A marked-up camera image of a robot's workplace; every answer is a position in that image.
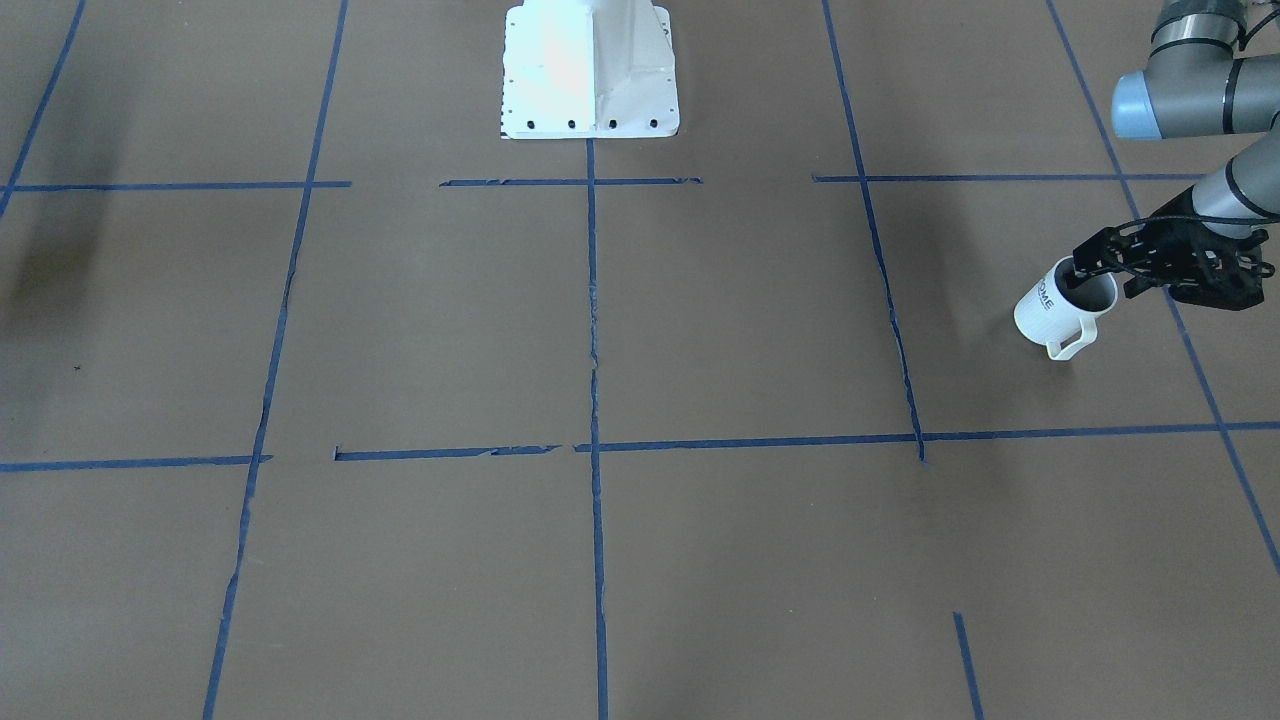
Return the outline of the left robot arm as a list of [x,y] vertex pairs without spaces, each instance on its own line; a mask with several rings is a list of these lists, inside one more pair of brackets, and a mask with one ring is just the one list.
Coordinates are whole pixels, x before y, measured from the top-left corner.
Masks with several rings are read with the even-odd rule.
[[1115,135],[1258,140],[1146,219],[1079,245],[1062,278],[1068,288],[1124,273],[1129,299],[1164,287],[1178,302],[1229,311],[1263,301],[1275,268],[1262,246],[1279,219],[1279,59],[1245,56],[1249,40],[1243,1],[1164,4],[1144,69],[1114,90]]

